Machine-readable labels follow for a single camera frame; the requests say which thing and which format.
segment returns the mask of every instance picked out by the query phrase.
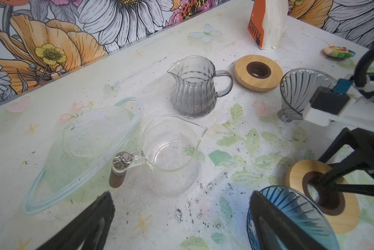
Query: pitcher handle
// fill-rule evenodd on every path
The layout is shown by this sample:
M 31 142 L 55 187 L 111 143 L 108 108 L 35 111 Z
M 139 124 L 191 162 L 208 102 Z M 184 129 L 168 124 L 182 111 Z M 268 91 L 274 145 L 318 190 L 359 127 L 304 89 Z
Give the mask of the pitcher handle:
M 230 78 L 230 84 L 229 84 L 229 86 L 226 87 L 225 89 L 223 89 L 222 91 L 216 92 L 217 93 L 217 97 L 222 97 L 222 96 L 225 96 L 228 93 L 230 93 L 231 89 L 233 88 L 233 83 L 234 83 L 233 76 L 227 70 L 216 70 L 214 76 L 215 77 L 216 76 L 227 76 L 227 77 Z

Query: clear glass pitcher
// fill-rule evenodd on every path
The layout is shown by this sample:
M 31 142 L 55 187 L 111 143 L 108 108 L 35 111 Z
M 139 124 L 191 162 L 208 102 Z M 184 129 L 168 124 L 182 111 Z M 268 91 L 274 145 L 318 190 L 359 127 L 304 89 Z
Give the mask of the clear glass pitcher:
M 199 144 L 207 128 L 175 115 L 164 115 L 145 128 L 141 150 L 120 152 L 113 159 L 112 187 L 119 187 L 132 167 L 148 165 L 160 194 L 176 196 L 189 189 L 200 174 L 196 160 Z
M 227 95 L 233 88 L 231 74 L 226 70 L 215 70 L 213 63 L 201 56 L 186 57 L 167 72 L 176 79 L 171 103 L 178 113 L 190 118 L 209 114 L 216 105 L 216 99 Z M 216 76 L 229 77 L 229 86 L 216 92 L 213 82 Z

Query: butterfly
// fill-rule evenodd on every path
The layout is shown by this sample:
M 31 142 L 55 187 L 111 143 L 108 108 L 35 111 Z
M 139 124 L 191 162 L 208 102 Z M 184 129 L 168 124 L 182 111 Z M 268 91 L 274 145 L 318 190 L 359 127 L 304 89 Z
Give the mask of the butterfly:
M 201 37 L 202 41 L 209 42 L 212 39 L 212 35 L 220 35 L 222 32 L 220 30 L 214 30 L 213 26 L 210 24 L 204 25 L 204 32 L 192 32 L 189 36 Z
M 207 0 L 188 0 L 188 3 L 181 6 L 180 19 L 184 20 L 194 15 L 199 7 L 205 5 L 206 1 Z
M 105 92 L 110 93 L 111 91 L 118 91 L 120 89 L 120 82 L 116 81 L 113 85 L 105 84 Z

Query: black frame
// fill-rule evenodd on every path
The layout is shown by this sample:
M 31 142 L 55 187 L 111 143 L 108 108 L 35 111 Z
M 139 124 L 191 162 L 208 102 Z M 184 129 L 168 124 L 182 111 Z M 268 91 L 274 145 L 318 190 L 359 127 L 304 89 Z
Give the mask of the black frame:
M 102 250 L 114 216 L 114 204 L 109 191 L 98 197 L 59 233 L 38 250 L 74 249 Z

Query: white tabletop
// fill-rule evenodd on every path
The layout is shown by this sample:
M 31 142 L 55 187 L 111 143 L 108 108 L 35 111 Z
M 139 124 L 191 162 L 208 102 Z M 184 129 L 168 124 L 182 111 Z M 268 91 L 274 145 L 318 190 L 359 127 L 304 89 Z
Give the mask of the white tabletop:
M 60 203 L 35 215 L 24 213 L 23 201 L 44 167 L 56 135 L 64 126 L 59 121 L 60 116 L 69 113 L 74 102 L 87 104 L 93 101 L 93 108 L 97 108 L 135 96 L 144 104 L 140 120 L 142 131 L 155 117 L 175 114 L 170 104 L 174 79 L 166 71 L 186 56 L 204 56 L 217 70 L 233 73 L 233 66 L 240 57 L 259 54 L 275 60 L 284 73 L 294 68 L 311 67 L 338 79 L 353 73 L 354 65 L 367 51 L 291 17 L 287 18 L 287 37 L 280 46 L 274 50 L 260 50 L 247 30 L 252 6 L 253 2 L 249 0 L 232 0 L 1 105 L 0 248 L 24 246 L 24 249 L 34 249 L 40 246 L 97 195 L 109 189 L 116 212 L 105 249 L 185 250 L 188 249 L 185 245 L 192 241 L 196 244 L 194 249 L 200 250 L 250 249 L 246 215 L 251 193 L 270 185 L 284 184 L 288 164 L 305 158 L 319 158 L 345 127 L 337 122 L 329 127 L 319 127 L 306 121 L 279 121 L 274 115 L 281 107 L 279 88 L 258 93 L 235 83 L 231 93 L 218 99 L 213 112 L 194 119 L 209 127 L 199 148 L 205 156 L 202 179 L 178 198 L 162 197 L 144 186 L 144 167 L 140 167 L 127 174 L 121 188 L 110 188 L 107 176 L 95 176 Z M 221 30 L 222 34 L 212 36 L 209 43 L 188 36 L 188 33 L 203 31 L 205 23 Z M 326 58 L 321 50 L 328 47 L 327 43 L 348 47 L 356 52 L 356 56 L 343 63 Z M 108 93 L 104 85 L 116 81 L 120 82 L 120 89 Z M 223 82 L 216 85 L 218 90 L 224 87 Z M 8 105 L 27 96 L 31 98 L 31 104 L 25 111 L 7 111 Z M 229 146 L 216 144 L 224 137 L 219 133 L 225 132 L 221 124 L 232 119 L 230 108 L 236 104 L 242 107 L 242 116 L 234 133 L 245 136 L 255 128 L 262 135 L 258 152 L 252 159 L 247 157 L 243 141 Z M 280 139 L 283 146 L 271 144 L 274 139 Z M 242 158 L 246 165 L 216 166 L 208 156 L 216 150 Z M 340 152 L 340 158 L 348 153 L 348 150 Z M 258 166 L 255 160 L 263 155 L 269 156 L 270 160 L 264 166 Z M 106 168 L 105 174 L 109 173 L 110 164 Z M 350 183 L 359 179 L 369 181 L 366 178 L 364 174 L 355 174 L 347 180 Z M 337 238 L 341 249 L 374 249 L 374 198 L 357 197 L 362 212 L 360 223 L 352 232 L 337 235 Z M 152 215 L 145 222 L 146 233 L 142 227 L 133 230 L 140 223 L 138 213 L 143 219 Z M 225 214 L 233 215 L 229 224 L 224 222 Z M 218 244 L 219 238 L 225 242 Z

